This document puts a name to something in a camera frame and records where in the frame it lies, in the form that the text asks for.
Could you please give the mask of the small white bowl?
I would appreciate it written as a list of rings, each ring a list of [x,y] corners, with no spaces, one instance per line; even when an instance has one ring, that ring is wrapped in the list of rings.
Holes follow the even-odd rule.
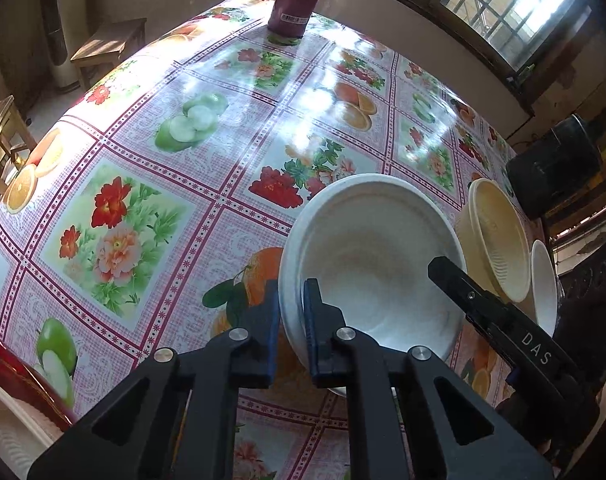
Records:
[[[531,290],[528,294],[533,320],[549,336],[557,326],[559,307],[557,274],[546,245],[534,240],[531,249]]]

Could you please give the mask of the large white bowl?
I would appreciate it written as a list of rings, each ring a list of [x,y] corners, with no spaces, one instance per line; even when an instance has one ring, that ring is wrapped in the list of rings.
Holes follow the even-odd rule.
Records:
[[[314,278],[348,326],[383,347],[420,344],[448,360],[463,312],[429,279],[439,256],[467,267],[452,225],[408,182],[354,174],[324,188],[295,219],[280,260],[281,319],[297,359],[308,363],[303,285]]]

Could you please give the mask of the red chair with plate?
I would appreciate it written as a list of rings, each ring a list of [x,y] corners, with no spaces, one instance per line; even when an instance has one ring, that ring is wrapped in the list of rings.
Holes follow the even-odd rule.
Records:
[[[75,422],[72,376],[51,349],[30,366],[0,342],[0,479],[25,479]]]

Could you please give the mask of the large cream colander bowl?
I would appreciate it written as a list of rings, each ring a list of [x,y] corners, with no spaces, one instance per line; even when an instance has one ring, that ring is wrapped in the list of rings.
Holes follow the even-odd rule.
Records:
[[[467,274],[482,289],[519,304],[530,290],[530,245],[508,196],[492,180],[474,180],[455,232]]]

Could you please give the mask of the black electric kettle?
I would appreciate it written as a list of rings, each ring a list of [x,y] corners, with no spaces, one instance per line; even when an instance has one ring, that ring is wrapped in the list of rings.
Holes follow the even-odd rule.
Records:
[[[537,220],[571,197],[601,166],[587,125],[572,114],[509,160],[507,176],[524,214]]]

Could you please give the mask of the light wooden stool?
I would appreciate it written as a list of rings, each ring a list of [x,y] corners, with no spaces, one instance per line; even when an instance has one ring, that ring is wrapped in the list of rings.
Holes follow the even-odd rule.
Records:
[[[20,154],[30,153],[34,148],[36,141],[15,105],[14,96],[0,100],[0,198],[8,188],[2,176],[4,168],[10,164],[20,170],[25,165]]]

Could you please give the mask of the small wooden stool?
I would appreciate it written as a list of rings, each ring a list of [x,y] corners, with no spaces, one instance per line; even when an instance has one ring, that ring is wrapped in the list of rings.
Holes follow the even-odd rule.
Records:
[[[104,23],[71,57],[80,85],[85,91],[90,88],[88,68],[105,64],[117,67],[145,45],[145,18]]]

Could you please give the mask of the barred window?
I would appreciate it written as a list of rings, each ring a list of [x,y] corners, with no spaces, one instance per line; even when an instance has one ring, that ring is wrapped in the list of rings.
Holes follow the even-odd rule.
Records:
[[[397,0],[464,44],[508,86],[542,74],[589,20],[587,0]]]

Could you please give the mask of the white standing air conditioner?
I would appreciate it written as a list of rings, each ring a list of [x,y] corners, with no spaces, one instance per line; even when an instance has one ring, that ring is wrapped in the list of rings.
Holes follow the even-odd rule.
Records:
[[[66,93],[79,87],[71,58],[89,38],[86,0],[40,0],[50,73],[54,88]]]

